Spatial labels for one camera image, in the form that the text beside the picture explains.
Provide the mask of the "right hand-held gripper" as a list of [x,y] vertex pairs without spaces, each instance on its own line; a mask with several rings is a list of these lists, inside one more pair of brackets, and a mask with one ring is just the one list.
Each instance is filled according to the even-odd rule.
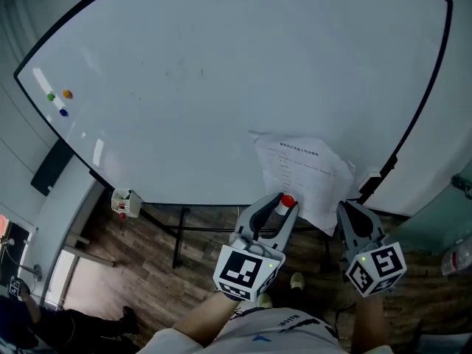
[[336,217],[347,260],[344,281],[350,282],[362,297],[391,288],[407,269],[399,242],[373,245],[368,250],[367,245],[380,240],[384,230],[380,218],[364,205],[340,201]]

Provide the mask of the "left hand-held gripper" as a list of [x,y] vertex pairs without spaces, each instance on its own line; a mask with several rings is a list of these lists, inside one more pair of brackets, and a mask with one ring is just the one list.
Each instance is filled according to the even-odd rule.
[[263,197],[243,210],[228,245],[221,248],[213,280],[218,291],[227,297],[249,302],[257,298],[275,280],[285,262],[285,247],[299,214],[296,202],[283,216],[276,232],[257,240],[259,231],[280,204],[283,194]]

